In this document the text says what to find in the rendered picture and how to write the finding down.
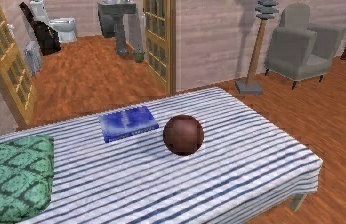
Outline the brown basketball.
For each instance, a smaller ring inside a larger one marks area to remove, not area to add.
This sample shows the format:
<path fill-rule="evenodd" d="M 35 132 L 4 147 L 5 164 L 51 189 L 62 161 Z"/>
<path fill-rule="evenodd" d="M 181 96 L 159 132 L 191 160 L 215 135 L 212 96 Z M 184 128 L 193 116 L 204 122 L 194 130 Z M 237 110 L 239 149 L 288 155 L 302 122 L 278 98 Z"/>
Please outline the brown basketball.
<path fill-rule="evenodd" d="M 194 117 L 177 115 L 166 123 L 163 130 L 163 141 L 173 154 L 189 156 L 200 149 L 204 141 L 204 130 Z"/>

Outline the blue book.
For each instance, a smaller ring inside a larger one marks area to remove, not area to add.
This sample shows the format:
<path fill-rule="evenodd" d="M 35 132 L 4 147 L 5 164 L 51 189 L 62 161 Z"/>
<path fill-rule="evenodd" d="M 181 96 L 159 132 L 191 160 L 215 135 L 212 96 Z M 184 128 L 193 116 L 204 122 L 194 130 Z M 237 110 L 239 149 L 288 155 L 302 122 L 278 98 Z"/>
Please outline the blue book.
<path fill-rule="evenodd" d="M 147 106 L 101 115 L 99 122 L 105 143 L 159 128 Z"/>

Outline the small green pot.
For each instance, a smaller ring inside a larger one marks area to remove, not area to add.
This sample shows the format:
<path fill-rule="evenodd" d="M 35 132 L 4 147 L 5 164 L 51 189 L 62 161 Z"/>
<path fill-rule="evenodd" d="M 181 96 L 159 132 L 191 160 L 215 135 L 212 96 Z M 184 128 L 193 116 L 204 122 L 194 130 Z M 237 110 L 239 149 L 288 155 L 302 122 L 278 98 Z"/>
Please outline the small green pot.
<path fill-rule="evenodd" d="M 133 51 L 133 58 L 136 63 L 142 63 L 145 58 L 145 52 L 141 49 L 136 49 Z"/>

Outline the blue white striped bed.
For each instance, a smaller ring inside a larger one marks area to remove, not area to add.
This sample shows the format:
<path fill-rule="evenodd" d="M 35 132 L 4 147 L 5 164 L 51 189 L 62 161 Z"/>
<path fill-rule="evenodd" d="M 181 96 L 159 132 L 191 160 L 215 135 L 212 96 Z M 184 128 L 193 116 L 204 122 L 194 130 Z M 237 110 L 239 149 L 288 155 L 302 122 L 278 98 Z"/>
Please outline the blue white striped bed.
<path fill-rule="evenodd" d="M 196 118 L 200 149 L 171 153 L 162 129 L 107 143 L 96 114 L 0 136 L 54 139 L 51 203 L 25 224 L 239 224 L 318 188 L 321 158 L 221 88 L 147 106 Z"/>

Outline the wooden glass panel door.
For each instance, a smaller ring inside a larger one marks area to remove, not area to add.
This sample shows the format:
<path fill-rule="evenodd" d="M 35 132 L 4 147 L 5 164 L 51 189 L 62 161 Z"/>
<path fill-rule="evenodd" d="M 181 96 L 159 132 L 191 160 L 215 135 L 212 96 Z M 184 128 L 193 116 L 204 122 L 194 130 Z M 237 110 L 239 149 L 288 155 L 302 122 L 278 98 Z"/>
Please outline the wooden glass panel door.
<path fill-rule="evenodd" d="M 0 6 L 0 93 L 19 127 L 33 118 L 36 88 Z"/>
<path fill-rule="evenodd" d="M 143 0 L 148 72 L 165 92 L 176 92 L 175 0 Z"/>

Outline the wooden floor lamp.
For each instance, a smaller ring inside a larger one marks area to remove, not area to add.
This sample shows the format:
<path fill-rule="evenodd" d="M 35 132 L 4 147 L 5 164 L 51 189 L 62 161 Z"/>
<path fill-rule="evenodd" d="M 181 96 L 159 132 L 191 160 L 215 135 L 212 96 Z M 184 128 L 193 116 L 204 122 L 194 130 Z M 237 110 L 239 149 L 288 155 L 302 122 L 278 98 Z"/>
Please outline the wooden floor lamp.
<path fill-rule="evenodd" d="M 262 88 L 255 81 L 255 74 L 258 66 L 258 60 L 265 35 L 265 28 L 268 20 L 274 19 L 275 13 L 278 13 L 276 0 L 255 0 L 255 17 L 260 20 L 258 33 L 255 39 L 253 53 L 245 81 L 236 81 L 235 86 L 240 94 L 262 94 Z"/>

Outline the white toilet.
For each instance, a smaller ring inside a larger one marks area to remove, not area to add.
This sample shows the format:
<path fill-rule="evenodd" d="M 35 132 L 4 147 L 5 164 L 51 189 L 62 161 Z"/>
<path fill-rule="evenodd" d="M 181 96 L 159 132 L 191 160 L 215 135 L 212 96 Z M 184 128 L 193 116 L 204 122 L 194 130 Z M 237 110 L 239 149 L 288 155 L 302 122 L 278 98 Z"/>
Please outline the white toilet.
<path fill-rule="evenodd" d="M 44 0 L 31 0 L 30 8 L 37 21 L 44 22 L 58 33 L 61 43 L 75 42 L 76 20 L 74 18 L 50 19 L 45 9 Z"/>

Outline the grey towel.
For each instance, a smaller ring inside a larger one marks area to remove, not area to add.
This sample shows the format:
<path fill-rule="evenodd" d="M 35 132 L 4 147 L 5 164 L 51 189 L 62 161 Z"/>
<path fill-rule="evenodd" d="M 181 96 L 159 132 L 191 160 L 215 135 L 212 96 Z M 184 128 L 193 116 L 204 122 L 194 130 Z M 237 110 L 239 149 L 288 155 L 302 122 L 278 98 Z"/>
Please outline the grey towel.
<path fill-rule="evenodd" d="M 39 45 L 35 41 L 30 41 L 24 49 L 24 55 L 31 75 L 35 76 L 42 66 Z"/>

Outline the green patterned pillow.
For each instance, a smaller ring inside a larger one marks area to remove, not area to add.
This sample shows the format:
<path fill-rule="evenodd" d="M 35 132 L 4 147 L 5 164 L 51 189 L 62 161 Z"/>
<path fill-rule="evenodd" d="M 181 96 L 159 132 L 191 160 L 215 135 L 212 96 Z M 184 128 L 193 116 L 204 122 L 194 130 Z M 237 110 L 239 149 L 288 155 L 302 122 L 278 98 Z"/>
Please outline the green patterned pillow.
<path fill-rule="evenodd" d="M 0 143 L 0 224 L 32 218 L 51 202 L 54 139 L 35 135 Z"/>

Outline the grey pedestal sink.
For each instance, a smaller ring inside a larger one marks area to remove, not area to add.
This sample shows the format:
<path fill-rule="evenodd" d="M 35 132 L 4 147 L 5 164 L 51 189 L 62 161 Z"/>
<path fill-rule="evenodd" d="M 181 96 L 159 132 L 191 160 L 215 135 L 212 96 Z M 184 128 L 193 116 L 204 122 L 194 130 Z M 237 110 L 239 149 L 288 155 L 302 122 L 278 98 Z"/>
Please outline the grey pedestal sink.
<path fill-rule="evenodd" d="M 113 18 L 116 40 L 116 53 L 128 55 L 123 17 L 125 14 L 135 14 L 136 4 L 132 0 L 98 0 L 98 11 L 102 16 L 109 15 Z"/>

